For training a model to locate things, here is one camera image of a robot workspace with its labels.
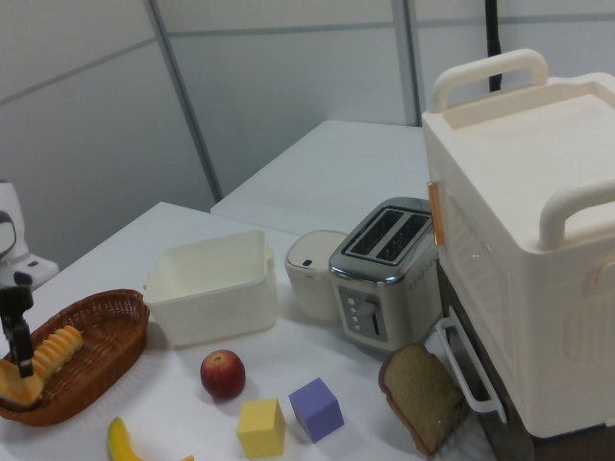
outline orange latch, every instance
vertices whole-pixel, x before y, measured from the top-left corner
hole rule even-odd
[[[438,183],[428,182],[427,189],[430,196],[431,220],[433,221],[433,238],[435,239],[435,245],[444,245],[444,226],[442,225]]]

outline table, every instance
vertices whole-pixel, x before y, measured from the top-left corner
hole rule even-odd
[[[393,197],[427,199],[423,129],[323,122],[211,208],[211,214],[303,235],[351,232]]]
[[[166,249],[205,238],[258,229],[201,211],[160,203],[60,272],[34,294],[26,320],[34,330],[67,305],[115,289],[143,290],[143,282]],[[107,428],[121,417],[135,451],[148,461],[245,459],[235,435],[240,404],[277,397],[287,422],[280,460],[423,459],[388,407],[377,376],[383,357],[362,350],[340,326],[315,325],[296,305],[283,268],[297,235],[264,229],[275,255],[279,319],[266,331],[208,345],[174,348],[151,318],[148,344],[136,364],[91,407],[59,425],[28,427],[0,421],[2,460],[109,460]],[[6,352],[8,346],[2,344]],[[235,400],[214,403],[205,393],[199,367],[215,349],[243,359],[247,384]],[[428,341],[428,349],[437,349]],[[337,396],[346,424],[312,444],[294,418],[288,395],[321,377]],[[440,456],[445,460],[493,460],[475,418]]]

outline white wall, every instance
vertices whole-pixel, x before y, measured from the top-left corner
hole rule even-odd
[[[427,109],[435,79],[447,68],[487,56],[483,0],[408,0],[416,12],[419,67]],[[502,51],[531,48],[541,53],[550,75],[615,74],[612,0],[499,1]],[[526,74],[504,75],[503,87],[524,82]],[[488,91],[487,81],[461,88],[452,101]]]
[[[158,0],[224,195],[322,121],[418,123],[391,0]]]
[[[0,62],[0,178],[33,253],[62,268],[159,201],[213,205],[141,0],[2,2]]]

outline black cable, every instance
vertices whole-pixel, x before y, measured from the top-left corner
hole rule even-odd
[[[498,0],[484,0],[484,12],[487,23],[487,56],[502,53],[498,34]],[[489,77],[489,91],[502,88],[502,74]]]

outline red apple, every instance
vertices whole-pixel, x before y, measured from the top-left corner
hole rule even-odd
[[[232,399],[246,385],[246,369],[233,351],[214,351],[201,363],[201,382],[215,399]]]

